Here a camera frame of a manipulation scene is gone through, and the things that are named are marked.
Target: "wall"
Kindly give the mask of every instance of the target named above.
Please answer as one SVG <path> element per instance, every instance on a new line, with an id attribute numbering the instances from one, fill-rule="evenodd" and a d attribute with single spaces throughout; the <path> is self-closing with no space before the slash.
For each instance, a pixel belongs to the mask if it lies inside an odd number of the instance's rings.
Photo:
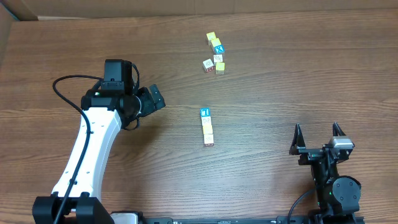
<path id="1" fill-rule="evenodd" d="M 44 17 L 132 17 L 242 12 L 384 9 L 397 0 L 0 0 L 17 15 Z"/>
<path id="2" fill-rule="evenodd" d="M 0 66 L 6 51 L 8 35 L 10 33 L 11 24 L 15 20 L 7 12 L 2 4 L 0 4 Z"/>

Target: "blue block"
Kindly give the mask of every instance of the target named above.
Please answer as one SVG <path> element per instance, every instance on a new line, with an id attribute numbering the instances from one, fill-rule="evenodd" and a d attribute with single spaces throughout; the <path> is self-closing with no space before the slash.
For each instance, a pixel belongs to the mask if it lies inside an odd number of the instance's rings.
<path id="1" fill-rule="evenodd" d="M 209 108 L 200 108 L 200 116 L 210 116 L 210 109 Z"/>
<path id="2" fill-rule="evenodd" d="M 214 53 L 215 54 L 222 54 L 224 52 L 225 52 L 225 49 L 224 49 L 224 46 L 222 44 L 214 48 Z"/>

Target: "block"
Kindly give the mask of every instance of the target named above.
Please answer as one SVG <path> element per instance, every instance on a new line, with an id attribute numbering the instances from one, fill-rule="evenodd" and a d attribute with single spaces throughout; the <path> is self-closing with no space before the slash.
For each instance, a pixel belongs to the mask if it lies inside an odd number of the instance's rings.
<path id="1" fill-rule="evenodd" d="M 209 108 L 200 108 L 200 116 L 201 117 L 210 117 L 210 109 Z"/>
<path id="2" fill-rule="evenodd" d="M 211 117 L 210 116 L 201 117 L 201 125 L 202 126 L 211 125 Z"/>
<path id="3" fill-rule="evenodd" d="M 203 127 L 203 134 L 213 134 L 213 127 L 212 127 L 212 125 L 204 125 L 204 127 Z"/>
<path id="4" fill-rule="evenodd" d="M 225 63 L 218 62 L 216 65 L 216 74 L 224 75 L 224 71 L 225 71 Z"/>
<path id="5" fill-rule="evenodd" d="M 214 64 L 217 66 L 217 62 L 223 62 L 223 55 L 214 55 Z"/>
<path id="6" fill-rule="evenodd" d="M 221 41 L 219 40 L 219 38 L 211 40 L 211 48 L 213 50 L 214 50 L 215 47 L 220 46 L 220 45 L 221 45 Z"/>
<path id="7" fill-rule="evenodd" d="M 214 146 L 214 137 L 212 134 L 205 134 L 205 146 Z"/>
<path id="8" fill-rule="evenodd" d="M 214 32 L 210 32 L 210 33 L 206 34 L 206 37 L 207 37 L 208 45 L 211 45 L 211 41 L 217 38 L 216 34 Z"/>
<path id="9" fill-rule="evenodd" d="M 215 47 L 213 49 L 213 51 L 214 51 L 215 54 L 221 54 L 221 55 L 225 54 L 225 48 L 224 48 L 224 46 L 222 44 L 217 46 L 217 47 Z"/>
<path id="10" fill-rule="evenodd" d="M 215 69 L 215 66 L 211 59 L 207 59 L 203 62 L 203 68 L 205 69 L 205 72 L 210 72 Z"/>

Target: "wood grain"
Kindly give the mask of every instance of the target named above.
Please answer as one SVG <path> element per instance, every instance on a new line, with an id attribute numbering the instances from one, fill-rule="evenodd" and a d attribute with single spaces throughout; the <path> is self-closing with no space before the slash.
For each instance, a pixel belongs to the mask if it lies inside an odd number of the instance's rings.
<path id="1" fill-rule="evenodd" d="M 122 131 L 103 181 L 108 211 L 148 217 L 262 218 L 287 214 L 313 187 L 288 150 L 301 123 L 309 147 L 338 121 L 356 144 L 341 175 L 363 185 L 368 223 L 398 222 L 398 10 L 283 12 L 14 23 L 0 72 L 0 222 L 32 223 L 77 136 L 79 114 L 52 91 L 71 74 L 134 62 L 167 107 Z M 226 48 L 226 74 L 204 73 L 205 34 Z M 66 80 L 74 102 L 93 84 Z M 212 113 L 203 147 L 199 108 Z M 315 197 L 296 210 L 315 208 Z"/>

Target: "wooden tabletop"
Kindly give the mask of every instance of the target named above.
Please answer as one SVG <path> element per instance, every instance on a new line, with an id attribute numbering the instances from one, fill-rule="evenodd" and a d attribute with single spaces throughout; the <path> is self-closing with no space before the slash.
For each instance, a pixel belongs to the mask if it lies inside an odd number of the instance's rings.
<path id="1" fill-rule="evenodd" d="M 0 222 L 32 223 L 77 136 L 80 115 L 52 90 L 65 75 L 102 77 L 107 58 L 134 62 L 167 107 L 117 136 L 103 205 L 147 217 L 286 215 L 314 187 L 289 155 L 295 123 L 307 147 L 338 121 L 356 147 L 339 165 L 363 186 L 368 223 L 398 222 L 398 10 L 145 17 L 12 26 L 0 74 Z M 205 73 L 215 31 L 225 75 Z M 93 81 L 65 80 L 76 104 Z M 199 109 L 209 107 L 214 147 L 203 147 Z M 316 208 L 307 198 L 294 214 Z"/>

